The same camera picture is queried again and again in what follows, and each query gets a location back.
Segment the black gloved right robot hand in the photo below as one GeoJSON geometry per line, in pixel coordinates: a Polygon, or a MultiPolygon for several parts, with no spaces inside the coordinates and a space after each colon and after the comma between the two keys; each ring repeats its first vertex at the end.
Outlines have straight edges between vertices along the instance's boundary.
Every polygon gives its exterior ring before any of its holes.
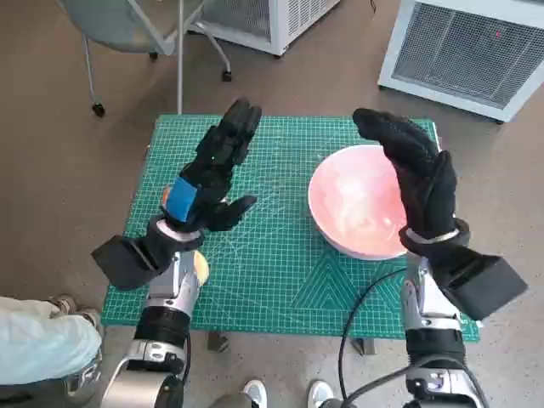
{"type": "Polygon", "coordinates": [[[358,108],[352,118],[360,136],[377,141],[394,167],[406,230],[427,242],[455,236],[456,172],[451,154],[404,117],[358,108]]]}

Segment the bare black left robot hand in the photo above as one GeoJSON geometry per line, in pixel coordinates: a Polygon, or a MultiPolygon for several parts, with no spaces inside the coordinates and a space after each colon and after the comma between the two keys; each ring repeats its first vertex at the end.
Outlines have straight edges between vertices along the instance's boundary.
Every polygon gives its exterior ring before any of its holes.
{"type": "Polygon", "coordinates": [[[248,99],[236,100],[195,149],[195,159],[181,169],[163,204],[167,224],[182,233],[234,228],[257,201],[244,195],[226,201],[234,168],[241,165],[258,129],[262,109],[248,99]]]}

